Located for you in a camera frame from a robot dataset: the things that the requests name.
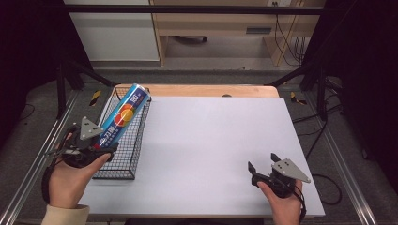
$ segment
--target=wire mesh rack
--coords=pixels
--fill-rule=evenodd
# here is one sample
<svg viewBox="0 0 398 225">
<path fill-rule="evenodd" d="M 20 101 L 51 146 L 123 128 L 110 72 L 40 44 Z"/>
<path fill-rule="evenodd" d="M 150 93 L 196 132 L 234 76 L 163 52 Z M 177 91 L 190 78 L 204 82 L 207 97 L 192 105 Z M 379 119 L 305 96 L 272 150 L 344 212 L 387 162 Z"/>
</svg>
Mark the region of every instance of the wire mesh rack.
<svg viewBox="0 0 398 225">
<path fill-rule="evenodd" d="M 129 90 L 128 87 L 116 87 L 102 112 L 100 124 L 112 113 L 117 103 Z M 135 116 L 129 127 L 119 140 L 119 146 L 111 162 L 97 171 L 94 179 L 134 180 L 140 157 L 141 142 L 144 133 L 145 120 L 149 112 L 151 98 Z"/>
</svg>

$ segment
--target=blue spray can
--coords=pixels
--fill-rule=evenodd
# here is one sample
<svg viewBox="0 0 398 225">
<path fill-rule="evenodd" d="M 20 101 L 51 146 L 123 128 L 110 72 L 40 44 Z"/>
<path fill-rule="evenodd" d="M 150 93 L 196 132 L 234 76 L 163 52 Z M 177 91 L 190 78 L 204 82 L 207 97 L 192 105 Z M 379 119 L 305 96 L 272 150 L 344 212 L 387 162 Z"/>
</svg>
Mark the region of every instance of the blue spray can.
<svg viewBox="0 0 398 225">
<path fill-rule="evenodd" d="M 144 87 L 135 83 L 103 122 L 103 132 L 94 147 L 106 148 L 117 143 L 149 98 Z"/>
</svg>

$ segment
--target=sleeve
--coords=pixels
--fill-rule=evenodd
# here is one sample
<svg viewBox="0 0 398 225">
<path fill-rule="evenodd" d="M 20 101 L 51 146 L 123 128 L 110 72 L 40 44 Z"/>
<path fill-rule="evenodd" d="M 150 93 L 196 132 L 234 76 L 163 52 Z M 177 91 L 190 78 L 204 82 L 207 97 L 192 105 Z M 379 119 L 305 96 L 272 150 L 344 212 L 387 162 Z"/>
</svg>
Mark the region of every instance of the sleeve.
<svg viewBox="0 0 398 225">
<path fill-rule="evenodd" d="M 78 205 L 76 209 L 56 208 L 47 205 L 47 212 L 41 225 L 85 225 L 90 207 Z"/>
</svg>

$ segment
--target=hand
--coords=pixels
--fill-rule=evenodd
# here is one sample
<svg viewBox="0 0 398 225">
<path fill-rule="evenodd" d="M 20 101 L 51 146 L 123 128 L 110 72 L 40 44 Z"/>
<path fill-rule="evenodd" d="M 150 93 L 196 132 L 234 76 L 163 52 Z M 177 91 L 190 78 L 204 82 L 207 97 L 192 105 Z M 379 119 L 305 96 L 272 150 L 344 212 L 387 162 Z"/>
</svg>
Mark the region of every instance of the hand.
<svg viewBox="0 0 398 225">
<path fill-rule="evenodd" d="M 59 162 L 50 177 L 50 206 L 66 209 L 76 208 L 91 177 L 110 156 L 111 154 L 105 154 L 98 157 L 84 168 L 74 168 L 64 161 Z"/>
<path fill-rule="evenodd" d="M 258 187 L 266 195 L 272 209 L 272 217 L 276 225 L 299 224 L 301 202 L 295 195 L 281 199 L 275 195 L 272 189 L 264 182 L 257 182 Z M 302 191 L 302 182 L 296 180 L 296 186 Z"/>
</svg>

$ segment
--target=white table surface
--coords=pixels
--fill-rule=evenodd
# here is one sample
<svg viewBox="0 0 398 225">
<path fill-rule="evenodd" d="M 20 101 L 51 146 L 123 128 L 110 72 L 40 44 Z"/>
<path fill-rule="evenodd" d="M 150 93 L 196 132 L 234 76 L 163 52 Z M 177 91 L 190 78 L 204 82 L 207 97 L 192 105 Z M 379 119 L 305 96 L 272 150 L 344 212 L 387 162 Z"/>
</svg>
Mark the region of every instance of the white table surface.
<svg viewBox="0 0 398 225">
<path fill-rule="evenodd" d="M 93 215 L 266 218 L 248 161 L 268 174 L 271 153 L 313 180 L 282 98 L 153 97 L 136 179 L 91 180 L 81 203 Z M 303 184 L 307 216 L 324 216 L 314 182 Z"/>
</svg>

